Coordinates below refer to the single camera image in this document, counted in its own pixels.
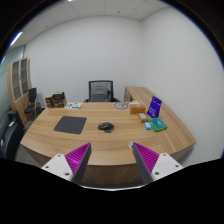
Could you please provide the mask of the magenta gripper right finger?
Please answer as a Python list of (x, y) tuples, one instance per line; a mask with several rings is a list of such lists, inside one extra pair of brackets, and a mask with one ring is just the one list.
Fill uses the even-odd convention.
[(158, 154), (135, 141), (130, 143), (130, 147), (144, 184), (152, 183), (183, 168), (167, 153)]

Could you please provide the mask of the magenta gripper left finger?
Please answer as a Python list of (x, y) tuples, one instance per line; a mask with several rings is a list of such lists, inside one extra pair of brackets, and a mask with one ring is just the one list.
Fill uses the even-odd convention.
[(91, 144), (87, 143), (72, 150), (66, 155), (56, 154), (42, 167), (42, 169), (80, 185), (91, 152)]

